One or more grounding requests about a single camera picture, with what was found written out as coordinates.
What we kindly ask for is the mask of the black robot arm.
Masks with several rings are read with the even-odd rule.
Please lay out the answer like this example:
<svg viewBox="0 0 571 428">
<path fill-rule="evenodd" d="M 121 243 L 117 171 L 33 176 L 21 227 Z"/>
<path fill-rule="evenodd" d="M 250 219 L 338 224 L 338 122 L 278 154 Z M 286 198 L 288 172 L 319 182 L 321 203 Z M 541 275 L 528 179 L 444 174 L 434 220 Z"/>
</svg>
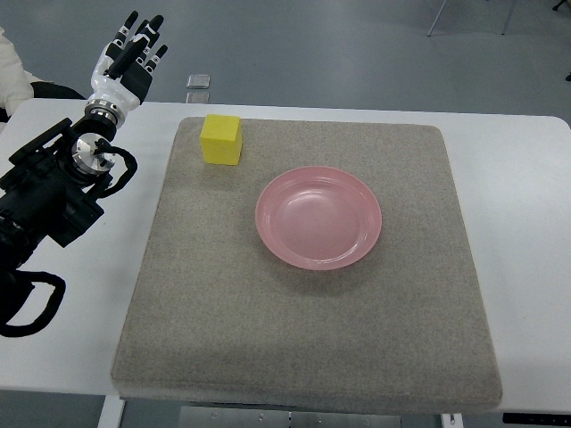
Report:
<svg viewBox="0 0 571 428">
<path fill-rule="evenodd" d="M 48 326 L 59 309 L 65 281 L 44 271 L 23 271 L 47 237 L 62 247 L 102 215 L 98 200 L 122 190 L 137 172 L 127 150 L 112 145 L 124 123 L 118 104 L 87 103 L 84 116 L 63 119 L 22 146 L 1 178 L 1 335 L 20 338 Z M 52 286 L 43 311 L 28 325 L 12 325 L 37 284 Z"/>
</svg>

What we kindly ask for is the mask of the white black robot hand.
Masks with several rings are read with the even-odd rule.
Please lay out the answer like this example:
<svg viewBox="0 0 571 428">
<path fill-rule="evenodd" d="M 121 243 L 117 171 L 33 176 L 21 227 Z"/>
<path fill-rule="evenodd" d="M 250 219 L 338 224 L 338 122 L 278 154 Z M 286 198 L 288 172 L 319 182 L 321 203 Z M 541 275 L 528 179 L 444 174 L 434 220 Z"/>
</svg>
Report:
<svg viewBox="0 0 571 428">
<path fill-rule="evenodd" d="M 112 103 L 122 114 L 143 103 L 153 74 L 168 51 L 166 45 L 156 45 L 163 16 L 137 19 L 136 11 L 127 17 L 112 41 L 103 48 L 91 77 L 93 93 L 89 99 Z"/>
</svg>

